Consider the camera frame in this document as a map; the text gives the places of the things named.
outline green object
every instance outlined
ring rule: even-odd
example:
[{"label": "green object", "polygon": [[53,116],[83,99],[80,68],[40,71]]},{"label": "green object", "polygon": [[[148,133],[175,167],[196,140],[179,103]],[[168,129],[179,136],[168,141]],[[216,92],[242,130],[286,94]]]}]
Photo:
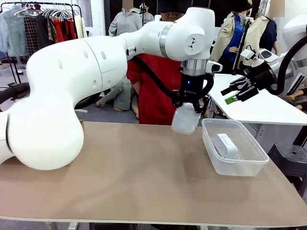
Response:
[{"label": "green object", "polygon": [[231,103],[235,102],[234,97],[235,96],[232,95],[232,96],[228,97],[227,99],[225,99],[226,104],[231,104]]}]

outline mannequin hand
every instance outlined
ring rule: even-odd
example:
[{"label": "mannequin hand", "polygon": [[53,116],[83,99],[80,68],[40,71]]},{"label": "mannequin hand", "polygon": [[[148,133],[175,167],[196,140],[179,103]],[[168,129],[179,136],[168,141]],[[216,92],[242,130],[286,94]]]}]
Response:
[{"label": "mannequin hand", "polygon": [[239,48],[237,48],[237,47],[235,47],[235,46],[234,46],[234,47],[230,47],[230,48],[229,48],[229,52],[230,52],[230,53],[238,53],[238,52],[239,52]]}]

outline clear plastic bin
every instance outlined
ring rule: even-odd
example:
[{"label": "clear plastic bin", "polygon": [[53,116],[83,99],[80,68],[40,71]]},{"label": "clear plastic bin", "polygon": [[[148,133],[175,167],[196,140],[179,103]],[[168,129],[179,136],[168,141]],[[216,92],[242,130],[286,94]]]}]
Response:
[{"label": "clear plastic bin", "polygon": [[[203,119],[202,139],[215,171],[229,176],[256,176],[269,157],[244,127],[235,120]],[[238,149],[238,160],[225,159],[216,151],[212,140],[216,134],[227,134]]]}]

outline gray plastic stool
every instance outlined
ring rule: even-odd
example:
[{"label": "gray plastic stool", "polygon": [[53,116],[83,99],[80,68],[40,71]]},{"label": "gray plastic stool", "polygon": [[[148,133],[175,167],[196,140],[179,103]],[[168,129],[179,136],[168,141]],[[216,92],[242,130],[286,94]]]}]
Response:
[{"label": "gray plastic stool", "polygon": [[307,188],[307,150],[296,145],[275,144],[268,156],[303,197]]}]

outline crumpled translucent plastic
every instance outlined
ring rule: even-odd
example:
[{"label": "crumpled translucent plastic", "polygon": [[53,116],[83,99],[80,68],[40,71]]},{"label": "crumpled translucent plastic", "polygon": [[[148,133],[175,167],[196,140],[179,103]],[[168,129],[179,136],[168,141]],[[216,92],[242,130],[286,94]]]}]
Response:
[{"label": "crumpled translucent plastic", "polygon": [[195,112],[191,103],[183,103],[175,111],[172,129],[177,133],[190,135],[195,131],[200,118],[201,115]]}]

